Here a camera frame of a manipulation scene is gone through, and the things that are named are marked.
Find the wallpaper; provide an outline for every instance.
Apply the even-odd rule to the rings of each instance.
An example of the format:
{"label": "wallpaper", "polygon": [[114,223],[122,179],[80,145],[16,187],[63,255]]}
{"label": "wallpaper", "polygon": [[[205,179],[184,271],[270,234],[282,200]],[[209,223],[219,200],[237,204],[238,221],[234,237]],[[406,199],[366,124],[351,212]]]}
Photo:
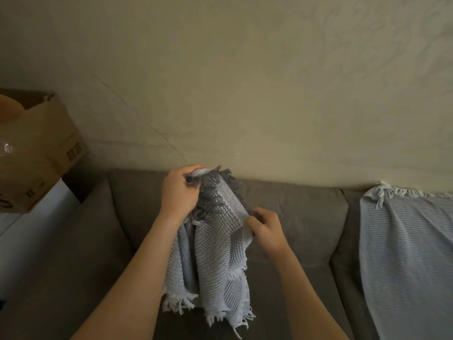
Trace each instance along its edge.
{"label": "wallpaper", "polygon": [[0,0],[0,85],[114,167],[453,190],[453,0]]}

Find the folded blanket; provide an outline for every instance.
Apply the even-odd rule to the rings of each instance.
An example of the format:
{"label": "folded blanket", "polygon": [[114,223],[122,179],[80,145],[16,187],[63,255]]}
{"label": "folded blanket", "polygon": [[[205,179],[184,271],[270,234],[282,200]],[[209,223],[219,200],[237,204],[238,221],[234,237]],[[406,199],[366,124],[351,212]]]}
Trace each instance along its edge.
{"label": "folded blanket", "polygon": [[453,200],[382,185],[360,200],[360,268],[382,340],[453,339]]}
{"label": "folded blanket", "polygon": [[198,203],[184,220],[168,262],[163,311],[183,313],[202,306],[209,326],[226,318],[235,334],[255,315],[250,307],[246,270],[247,246],[253,235],[244,221],[249,216],[231,171],[197,170],[186,176],[200,184]]}

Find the blanket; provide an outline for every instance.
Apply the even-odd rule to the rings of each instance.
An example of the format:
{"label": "blanket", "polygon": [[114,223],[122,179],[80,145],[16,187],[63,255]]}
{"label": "blanket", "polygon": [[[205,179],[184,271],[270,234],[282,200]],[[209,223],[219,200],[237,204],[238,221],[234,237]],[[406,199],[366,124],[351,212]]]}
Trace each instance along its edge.
{"label": "blanket", "polygon": [[200,185],[200,194],[173,242],[163,311],[182,314],[184,308],[200,306],[209,326],[226,318],[241,338],[236,328],[248,328],[255,317],[245,275],[245,250],[253,238],[243,226],[249,213],[230,170],[196,170],[186,181]]}
{"label": "blanket", "polygon": [[382,185],[360,201],[360,267],[382,340],[453,339],[453,200]]}

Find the hand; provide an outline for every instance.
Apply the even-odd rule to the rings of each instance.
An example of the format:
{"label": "hand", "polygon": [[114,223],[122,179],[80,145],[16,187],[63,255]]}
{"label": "hand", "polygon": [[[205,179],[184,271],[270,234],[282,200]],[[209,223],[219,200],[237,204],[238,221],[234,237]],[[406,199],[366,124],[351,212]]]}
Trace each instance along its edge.
{"label": "hand", "polygon": [[205,168],[202,165],[191,165],[178,168],[168,173],[162,185],[162,201],[159,216],[174,219],[181,225],[184,218],[197,205],[200,186],[187,186],[184,174]]}
{"label": "hand", "polygon": [[275,212],[263,208],[256,208],[254,211],[262,217],[264,223],[261,223],[256,217],[250,216],[246,219],[246,225],[255,233],[258,244],[269,259],[273,263],[277,263],[288,252],[291,252],[279,217]]}

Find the gray couch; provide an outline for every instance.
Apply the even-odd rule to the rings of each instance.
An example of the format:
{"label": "gray couch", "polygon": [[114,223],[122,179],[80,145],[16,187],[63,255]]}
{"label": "gray couch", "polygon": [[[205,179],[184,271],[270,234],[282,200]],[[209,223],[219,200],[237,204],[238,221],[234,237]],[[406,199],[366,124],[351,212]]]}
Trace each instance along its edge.
{"label": "gray couch", "polygon": [[[165,173],[112,171],[62,224],[0,311],[0,339],[66,340],[109,291],[147,234],[160,207]],[[359,206],[363,193],[241,181],[246,203],[278,213],[286,238],[314,289],[350,339],[378,339],[361,289]],[[255,241],[247,279],[257,318],[246,339],[291,339],[275,267]],[[230,339],[226,322],[207,326],[202,310],[160,313],[155,340]]]}

